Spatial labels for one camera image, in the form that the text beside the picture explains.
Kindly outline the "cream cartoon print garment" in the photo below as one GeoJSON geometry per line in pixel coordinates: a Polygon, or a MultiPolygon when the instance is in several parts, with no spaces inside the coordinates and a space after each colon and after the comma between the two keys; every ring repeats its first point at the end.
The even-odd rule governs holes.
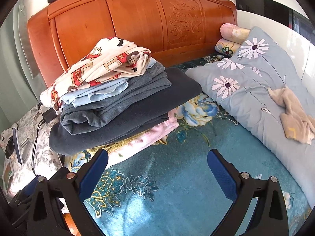
{"type": "Polygon", "coordinates": [[[143,75],[150,59],[151,51],[147,48],[118,37],[103,38],[43,91],[40,101],[58,111],[63,95],[119,78],[143,75]]]}

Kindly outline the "grey leaf print sheet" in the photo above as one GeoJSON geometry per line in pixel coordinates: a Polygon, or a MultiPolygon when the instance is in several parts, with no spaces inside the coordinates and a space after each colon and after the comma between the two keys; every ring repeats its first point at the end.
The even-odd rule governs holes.
{"type": "Polygon", "coordinates": [[[18,191],[22,190],[36,175],[51,178],[62,166],[59,155],[49,146],[49,134],[52,126],[59,121],[55,118],[50,123],[44,123],[39,130],[38,124],[43,119],[42,114],[48,108],[36,105],[30,109],[20,120],[11,127],[1,132],[1,148],[5,150],[12,129],[17,129],[21,161],[18,162],[17,154],[13,151],[10,158],[4,159],[2,173],[2,190],[8,200],[11,200],[18,191]]]}

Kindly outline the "black power adapter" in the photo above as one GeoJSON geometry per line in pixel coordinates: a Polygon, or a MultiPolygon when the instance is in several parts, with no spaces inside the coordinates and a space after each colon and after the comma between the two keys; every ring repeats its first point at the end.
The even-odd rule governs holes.
{"type": "Polygon", "coordinates": [[[48,124],[57,117],[57,113],[54,109],[50,108],[42,114],[42,117],[44,121],[48,124]]]}

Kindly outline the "beige cloth on quilt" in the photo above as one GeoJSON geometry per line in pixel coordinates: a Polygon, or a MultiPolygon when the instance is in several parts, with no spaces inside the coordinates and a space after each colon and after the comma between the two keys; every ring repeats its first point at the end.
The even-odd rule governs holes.
{"type": "Polygon", "coordinates": [[[281,89],[270,89],[268,93],[272,100],[285,108],[280,114],[286,138],[303,144],[312,144],[314,140],[314,118],[305,113],[299,99],[288,87],[281,89]]]}

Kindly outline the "grey folded sweater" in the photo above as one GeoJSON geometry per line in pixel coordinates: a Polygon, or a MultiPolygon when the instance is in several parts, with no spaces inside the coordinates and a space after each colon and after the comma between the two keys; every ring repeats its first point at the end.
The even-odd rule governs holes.
{"type": "Polygon", "coordinates": [[[104,127],[130,105],[171,86],[165,67],[156,62],[146,72],[128,81],[128,87],[116,96],[80,107],[66,105],[60,124],[71,135],[93,132],[104,127]]]}

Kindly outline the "teal floral plush blanket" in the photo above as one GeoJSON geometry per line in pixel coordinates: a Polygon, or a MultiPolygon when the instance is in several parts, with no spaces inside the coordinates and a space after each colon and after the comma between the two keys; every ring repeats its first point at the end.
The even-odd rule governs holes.
{"type": "Polygon", "coordinates": [[[210,235],[227,199],[207,164],[212,148],[240,171],[280,181],[294,235],[311,214],[308,201],[276,156],[220,105],[201,94],[178,108],[178,127],[130,158],[118,145],[92,196],[84,203],[105,235],[210,235]]]}

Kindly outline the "light blue folded garment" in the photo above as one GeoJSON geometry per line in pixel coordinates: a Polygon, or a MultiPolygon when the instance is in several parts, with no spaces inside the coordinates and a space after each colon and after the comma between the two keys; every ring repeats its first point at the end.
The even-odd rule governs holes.
{"type": "Polygon", "coordinates": [[[69,92],[60,98],[61,109],[89,110],[108,106],[134,91],[146,87],[155,81],[155,77],[164,73],[165,67],[155,61],[149,62],[145,73],[136,77],[121,78],[101,85],[69,92]]]}

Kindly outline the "pink folded garment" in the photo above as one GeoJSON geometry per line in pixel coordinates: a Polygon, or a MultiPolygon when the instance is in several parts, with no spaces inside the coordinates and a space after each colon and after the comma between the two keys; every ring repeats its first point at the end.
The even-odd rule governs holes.
{"type": "Polygon", "coordinates": [[[107,147],[109,149],[107,150],[108,164],[106,167],[123,162],[155,142],[165,138],[179,126],[176,115],[177,110],[172,109],[168,112],[169,119],[165,122],[125,140],[110,144],[107,147]]]}

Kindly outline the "light blue daisy quilt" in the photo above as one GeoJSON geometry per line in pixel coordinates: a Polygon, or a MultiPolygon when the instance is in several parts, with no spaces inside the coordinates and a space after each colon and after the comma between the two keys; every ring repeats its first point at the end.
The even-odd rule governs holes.
{"type": "Polygon", "coordinates": [[[268,88],[288,87],[314,118],[314,97],[287,52],[253,27],[231,58],[190,68],[186,74],[276,155],[314,206],[314,140],[308,145],[286,138],[280,120],[285,108],[268,93],[268,88]]]}

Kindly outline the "dark navy folded garment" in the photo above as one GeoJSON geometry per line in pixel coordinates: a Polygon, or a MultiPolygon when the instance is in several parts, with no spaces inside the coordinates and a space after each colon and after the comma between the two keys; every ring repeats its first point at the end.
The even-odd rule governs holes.
{"type": "Polygon", "coordinates": [[[168,112],[202,92],[201,85],[178,68],[166,69],[171,86],[138,101],[106,126],[89,133],[70,135],[60,123],[51,128],[49,146],[58,154],[71,156],[83,150],[115,143],[168,120],[168,112]]]}

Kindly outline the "yellow floral pillow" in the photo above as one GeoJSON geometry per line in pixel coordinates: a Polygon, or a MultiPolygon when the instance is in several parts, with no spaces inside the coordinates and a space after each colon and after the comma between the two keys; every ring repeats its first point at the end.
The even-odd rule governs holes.
{"type": "Polygon", "coordinates": [[[221,38],[215,45],[216,52],[224,56],[232,56],[241,45],[221,38]]]}

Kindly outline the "pink floral pillow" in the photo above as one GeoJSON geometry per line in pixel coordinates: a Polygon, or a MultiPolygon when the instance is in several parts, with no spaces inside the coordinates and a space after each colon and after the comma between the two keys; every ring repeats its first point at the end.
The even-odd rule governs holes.
{"type": "Polygon", "coordinates": [[[249,35],[250,29],[241,28],[231,23],[224,23],[220,26],[221,36],[225,39],[245,39],[249,35]]]}

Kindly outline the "white glossy wardrobe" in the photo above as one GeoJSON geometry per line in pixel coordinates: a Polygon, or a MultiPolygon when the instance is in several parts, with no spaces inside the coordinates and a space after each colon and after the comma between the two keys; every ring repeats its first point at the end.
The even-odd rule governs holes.
{"type": "Polygon", "coordinates": [[[314,93],[314,27],[296,0],[235,0],[238,26],[262,28],[294,62],[297,74],[314,93]]]}

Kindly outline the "orange wooden headboard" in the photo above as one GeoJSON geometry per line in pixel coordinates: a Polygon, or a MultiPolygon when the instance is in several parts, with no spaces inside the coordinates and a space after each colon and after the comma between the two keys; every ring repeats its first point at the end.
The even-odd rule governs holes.
{"type": "Polygon", "coordinates": [[[102,38],[132,41],[169,67],[211,54],[224,23],[237,23],[229,0],[57,0],[31,16],[27,29],[50,85],[102,38]]]}

